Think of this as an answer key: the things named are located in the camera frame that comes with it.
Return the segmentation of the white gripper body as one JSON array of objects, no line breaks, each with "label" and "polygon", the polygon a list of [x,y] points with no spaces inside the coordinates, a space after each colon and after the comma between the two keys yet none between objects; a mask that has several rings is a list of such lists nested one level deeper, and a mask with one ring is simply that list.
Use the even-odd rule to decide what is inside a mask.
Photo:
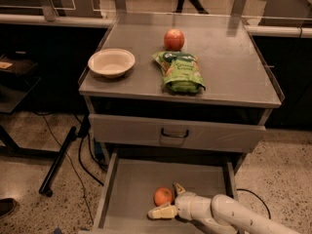
[{"label": "white gripper body", "polygon": [[177,214],[187,220],[200,219],[204,215],[203,199],[192,192],[184,192],[175,198]]}]

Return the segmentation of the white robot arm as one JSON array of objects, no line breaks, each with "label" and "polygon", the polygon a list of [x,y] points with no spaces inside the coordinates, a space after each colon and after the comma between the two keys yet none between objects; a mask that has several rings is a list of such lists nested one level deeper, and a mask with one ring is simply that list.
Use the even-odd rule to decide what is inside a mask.
[{"label": "white robot arm", "polygon": [[197,221],[206,233],[237,234],[238,230],[249,234],[300,234],[289,227],[253,212],[235,199],[217,194],[206,198],[186,191],[179,183],[174,184],[175,203],[164,203],[148,212],[151,219],[169,219],[179,216]]}]

